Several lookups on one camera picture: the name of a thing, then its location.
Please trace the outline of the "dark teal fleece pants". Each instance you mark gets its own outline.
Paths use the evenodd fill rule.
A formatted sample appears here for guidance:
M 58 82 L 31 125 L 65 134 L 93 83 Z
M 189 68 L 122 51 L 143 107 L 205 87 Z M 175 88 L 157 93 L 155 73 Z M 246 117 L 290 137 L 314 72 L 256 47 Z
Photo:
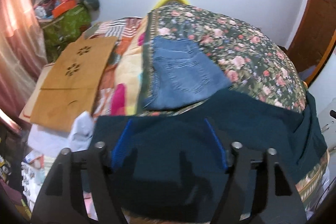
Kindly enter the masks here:
M 228 181 L 207 146 L 207 118 L 221 140 L 263 152 L 274 148 L 294 182 L 326 153 L 326 141 L 309 113 L 294 113 L 233 90 L 175 116 L 101 116 L 92 143 L 103 141 L 111 156 L 129 119 L 131 147 L 110 179 L 121 207 L 152 219 L 209 222 Z

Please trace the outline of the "white cloth garment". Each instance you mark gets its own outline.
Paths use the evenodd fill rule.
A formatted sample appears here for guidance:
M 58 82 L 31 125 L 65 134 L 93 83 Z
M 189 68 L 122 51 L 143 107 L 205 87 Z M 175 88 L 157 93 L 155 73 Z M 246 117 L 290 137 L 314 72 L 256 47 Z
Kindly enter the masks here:
M 94 119 L 87 111 L 75 119 L 70 132 L 55 131 L 33 124 L 27 144 L 48 157 L 57 157 L 64 148 L 69 148 L 72 152 L 83 151 L 90 145 L 94 126 Z

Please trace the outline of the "brown wooden door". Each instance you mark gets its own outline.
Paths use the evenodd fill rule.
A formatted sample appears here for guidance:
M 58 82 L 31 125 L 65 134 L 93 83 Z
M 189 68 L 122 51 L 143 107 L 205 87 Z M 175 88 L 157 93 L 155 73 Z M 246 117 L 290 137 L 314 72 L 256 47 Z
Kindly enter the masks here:
M 335 0 L 308 0 L 305 13 L 288 50 L 298 72 L 318 65 L 335 31 Z

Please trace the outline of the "green patterned storage bag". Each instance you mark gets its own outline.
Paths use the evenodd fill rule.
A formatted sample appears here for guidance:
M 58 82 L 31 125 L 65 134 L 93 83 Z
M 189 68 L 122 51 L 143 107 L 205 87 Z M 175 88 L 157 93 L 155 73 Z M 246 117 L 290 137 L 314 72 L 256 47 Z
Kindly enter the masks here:
M 55 62 L 69 43 L 75 42 L 91 27 L 91 22 L 88 9 L 77 5 L 51 22 L 42 23 L 48 62 Z

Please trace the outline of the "orange box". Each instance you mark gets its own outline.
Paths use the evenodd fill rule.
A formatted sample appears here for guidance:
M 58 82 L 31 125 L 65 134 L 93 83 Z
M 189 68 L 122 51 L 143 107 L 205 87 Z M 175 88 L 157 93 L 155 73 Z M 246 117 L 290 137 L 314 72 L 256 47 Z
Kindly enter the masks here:
M 76 6 L 75 0 L 69 0 L 63 2 L 52 10 L 52 15 L 54 18 L 57 18 L 58 16 L 67 12 L 68 10 L 73 9 L 75 6 Z

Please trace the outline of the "colourful striped blanket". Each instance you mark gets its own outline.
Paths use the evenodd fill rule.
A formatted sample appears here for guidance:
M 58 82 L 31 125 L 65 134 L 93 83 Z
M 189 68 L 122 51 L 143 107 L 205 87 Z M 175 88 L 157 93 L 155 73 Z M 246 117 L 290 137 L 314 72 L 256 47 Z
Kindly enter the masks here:
M 116 45 L 102 75 L 92 117 L 134 115 L 142 84 L 142 50 L 147 17 L 128 17 L 98 22 L 83 39 L 115 36 Z

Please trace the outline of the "pink orange curtain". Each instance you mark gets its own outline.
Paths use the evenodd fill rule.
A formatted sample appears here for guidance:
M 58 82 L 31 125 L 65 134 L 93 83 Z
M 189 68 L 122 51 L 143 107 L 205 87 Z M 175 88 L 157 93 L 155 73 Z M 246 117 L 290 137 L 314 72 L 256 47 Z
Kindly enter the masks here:
M 18 117 L 47 63 L 35 0 L 1 0 L 1 110 Z

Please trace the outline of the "folded blue jeans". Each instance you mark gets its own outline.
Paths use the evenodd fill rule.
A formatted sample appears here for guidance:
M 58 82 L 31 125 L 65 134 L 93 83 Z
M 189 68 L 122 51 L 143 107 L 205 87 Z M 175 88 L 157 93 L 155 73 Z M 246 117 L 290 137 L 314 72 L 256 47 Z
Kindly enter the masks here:
M 146 110 L 174 110 L 211 97 L 232 83 L 209 57 L 189 39 L 153 39 L 151 94 Z

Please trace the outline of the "floral dark green bedspread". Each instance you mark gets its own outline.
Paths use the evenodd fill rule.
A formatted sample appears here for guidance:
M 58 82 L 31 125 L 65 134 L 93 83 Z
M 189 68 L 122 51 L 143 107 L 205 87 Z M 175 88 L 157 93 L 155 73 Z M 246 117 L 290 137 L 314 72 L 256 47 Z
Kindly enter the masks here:
M 309 113 L 318 123 L 314 97 L 289 57 L 257 27 L 191 5 L 174 3 L 148 13 L 143 42 L 143 80 L 137 111 L 151 114 L 154 96 L 154 40 L 189 39 L 228 77 L 234 91 L 256 100 Z

